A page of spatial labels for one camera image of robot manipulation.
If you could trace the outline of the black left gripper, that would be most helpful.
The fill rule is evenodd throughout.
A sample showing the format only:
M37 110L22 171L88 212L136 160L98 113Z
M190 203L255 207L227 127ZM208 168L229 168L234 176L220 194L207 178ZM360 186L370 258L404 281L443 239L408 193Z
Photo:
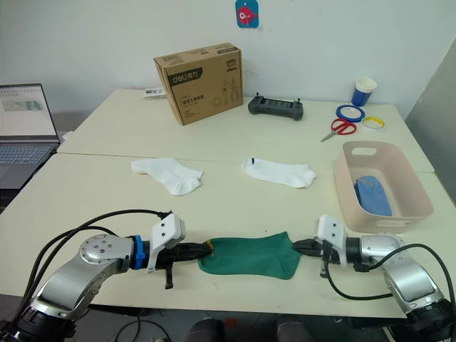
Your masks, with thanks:
M171 249L163 249L157 256L155 268L165 271L165 288L172 288L172 268L175 262L185 261L185 254L190 259L201 259L212 255L212 248L208 243L181 243Z

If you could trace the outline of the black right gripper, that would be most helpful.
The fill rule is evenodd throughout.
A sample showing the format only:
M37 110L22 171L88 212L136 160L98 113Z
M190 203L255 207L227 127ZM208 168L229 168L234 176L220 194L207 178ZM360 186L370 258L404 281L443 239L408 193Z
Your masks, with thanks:
M294 242L292 246L295 251L303 255L315 255L316 250L313 249L315 242L313 239L302 239ZM321 257L320 277L328 277L329 264L337 264L337 251L327 241L317 242L317 247Z

